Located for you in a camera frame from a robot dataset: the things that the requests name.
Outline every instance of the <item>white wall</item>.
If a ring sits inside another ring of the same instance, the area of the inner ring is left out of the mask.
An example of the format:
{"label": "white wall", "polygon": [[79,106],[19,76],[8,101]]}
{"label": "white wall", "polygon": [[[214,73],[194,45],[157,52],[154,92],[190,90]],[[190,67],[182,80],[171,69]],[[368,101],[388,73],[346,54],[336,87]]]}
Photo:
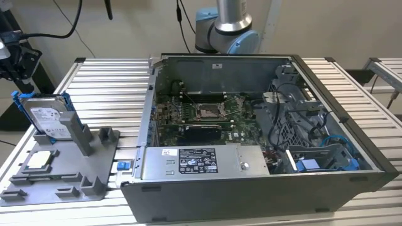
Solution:
{"label": "white wall", "polygon": [[[57,0],[71,21],[78,0]],[[250,0],[248,10],[254,16],[254,29],[264,30],[270,0]],[[217,6],[215,0],[183,0],[193,25],[195,12]],[[71,25],[53,0],[15,0],[12,13],[24,32],[66,34]],[[85,0],[78,31],[97,57],[149,57],[163,52],[187,52],[177,21],[175,0],[113,0],[114,20],[106,14],[103,0]],[[189,46],[194,34],[189,23],[183,27]],[[43,66],[58,84],[78,57],[91,57],[77,34],[66,40],[33,38],[31,44],[43,52]]]}
{"label": "white wall", "polygon": [[401,9],[402,0],[284,0],[269,50],[334,57],[345,68],[402,57]]}

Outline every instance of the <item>white label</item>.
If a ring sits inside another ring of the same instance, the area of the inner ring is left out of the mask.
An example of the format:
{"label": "white label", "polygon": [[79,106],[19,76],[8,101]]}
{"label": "white label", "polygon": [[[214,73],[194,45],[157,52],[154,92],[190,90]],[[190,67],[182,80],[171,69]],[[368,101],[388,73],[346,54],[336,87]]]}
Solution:
{"label": "white label", "polygon": [[163,149],[162,150],[162,155],[177,156],[178,155],[178,150],[177,149]]}
{"label": "white label", "polygon": [[222,69],[222,64],[213,64],[213,69]]}
{"label": "white label", "polygon": [[71,138],[67,127],[59,122],[61,113],[53,108],[31,108],[45,133],[55,139]]}

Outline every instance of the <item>blue drive bracket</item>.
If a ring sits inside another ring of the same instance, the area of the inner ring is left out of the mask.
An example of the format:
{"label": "blue drive bracket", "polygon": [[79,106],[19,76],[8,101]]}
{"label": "blue drive bracket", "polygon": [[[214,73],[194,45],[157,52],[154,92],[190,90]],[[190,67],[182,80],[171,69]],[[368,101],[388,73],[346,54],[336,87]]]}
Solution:
{"label": "blue drive bracket", "polygon": [[[67,107],[67,110],[71,111],[71,112],[75,112],[75,107],[74,107],[74,103],[71,101],[71,97],[70,97],[70,94],[66,93],[66,91],[62,93],[62,96],[65,98],[65,101],[66,101],[66,107]],[[82,129],[85,129],[85,125],[82,123],[82,120],[79,117],[77,117],[77,120],[78,120],[78,124],[79,126],[82,127]]]}
{"label": "blue drive bracket", "polygon": [[35,92],[30,93],[30,94],[20,94],[18,91],[14,91],[11,96],[12,96],[12,100],[19,108],[19,110],[24,113],[24,115],[27,116],[31,124],[34,125],[34,127],[37,128],[37,131],[38,131],[38,134],[43,134],[38,128],[38,126],[35,125],[34,123],[34,120],[33,118],[30,117],[29,113],[27,113],[27,110],[20,102],[20,98],[33,98],[33,96],[35,96]]}

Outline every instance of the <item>sticker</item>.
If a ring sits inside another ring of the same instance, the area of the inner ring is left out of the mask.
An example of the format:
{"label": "sticker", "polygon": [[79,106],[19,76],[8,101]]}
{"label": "sticker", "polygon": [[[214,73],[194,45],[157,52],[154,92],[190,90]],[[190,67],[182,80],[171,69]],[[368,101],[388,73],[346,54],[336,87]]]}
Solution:
{"label": "sticker", "polygon": [[218,173],[215,148],[179,149],[179,172]]}
{"label": "sticker", "polygon": [[177,156],[178,155],[178,150],[177,149],[163,149],[162,150],[162,155]]}
{"label": "sticker", "polygon": [[61,113],[53,108],[31,108],[35,119],[45,130],[45,133],[57,138],[71,138],[67,127],[59,122]]}
{"label": "sticker", "polygon": [[213,69],[222,69],[222,64],[213,64]]}

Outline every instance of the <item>hard drive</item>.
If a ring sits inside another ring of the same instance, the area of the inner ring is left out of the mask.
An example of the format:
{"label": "hard drive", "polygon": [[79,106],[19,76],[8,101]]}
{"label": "hard drive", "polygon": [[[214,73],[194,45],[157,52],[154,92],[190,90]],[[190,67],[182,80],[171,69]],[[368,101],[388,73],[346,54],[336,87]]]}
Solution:
{"label": "hard drive", "polygon": [[49,135],[55,140],[71,139],[67,127],[59,122],[61,115],[67,111],[75,111],[70,95],[63,94],[20,94],[12,93],[14,101],[19,109],[27,115],[39,134]]}

